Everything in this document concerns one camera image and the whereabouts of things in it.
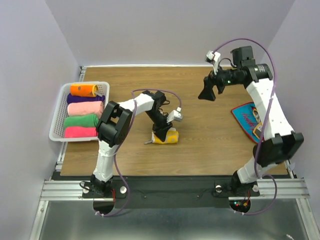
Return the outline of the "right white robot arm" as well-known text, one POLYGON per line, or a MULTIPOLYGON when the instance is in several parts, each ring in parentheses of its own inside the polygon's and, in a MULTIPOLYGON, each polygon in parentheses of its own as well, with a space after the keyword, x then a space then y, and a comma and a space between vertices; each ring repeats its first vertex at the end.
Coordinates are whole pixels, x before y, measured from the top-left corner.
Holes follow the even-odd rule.
POLYGON ((221 55, 217 51, 206 54, 206 61, 213 68, 203 79, 204 87, 198 99, 215 101, 214 87, 222 94, 227 86, 242 85, 253 100, 262 123, 259 142, 253 147, 251 159, 234 172, 229 186, 233 194, 242 195, 269 169, 291 159, 304 142, 304 136, 285 117, 270 67, 256 63, 251 46, 238 47, 231 54, 232 69, 221 68, 221 55))

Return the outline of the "yellow patterned towel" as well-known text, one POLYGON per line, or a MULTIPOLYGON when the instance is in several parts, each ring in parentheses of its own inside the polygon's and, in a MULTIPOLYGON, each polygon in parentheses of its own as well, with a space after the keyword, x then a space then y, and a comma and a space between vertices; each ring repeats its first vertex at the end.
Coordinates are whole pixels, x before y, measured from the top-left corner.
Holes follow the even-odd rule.
POLYGON ((179 132, 176 130, 176 128, 171 127, 165 136, 165 140, 161 141, 154 133, 151 134, 151 140, 146 141, 144 144, 177 144, 179 141, 179 132))

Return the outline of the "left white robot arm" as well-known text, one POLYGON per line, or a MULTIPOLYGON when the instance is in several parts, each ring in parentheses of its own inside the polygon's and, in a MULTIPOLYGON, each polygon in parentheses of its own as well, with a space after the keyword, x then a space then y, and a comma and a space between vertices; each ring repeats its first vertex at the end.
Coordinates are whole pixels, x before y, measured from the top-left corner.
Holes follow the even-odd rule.
POLYGON ((161 141, 166 140, 167 132, 173 126, 169 115, 161 110, 166 101, 163 92, 145 90, 127 101, 108 102, 96 126, 99 149, 96 167, 90 177, 92 191, 100 197, 111 193, 114 158, 131 129, 134 117, 145 112, 153 122, 153 134, 161 141))

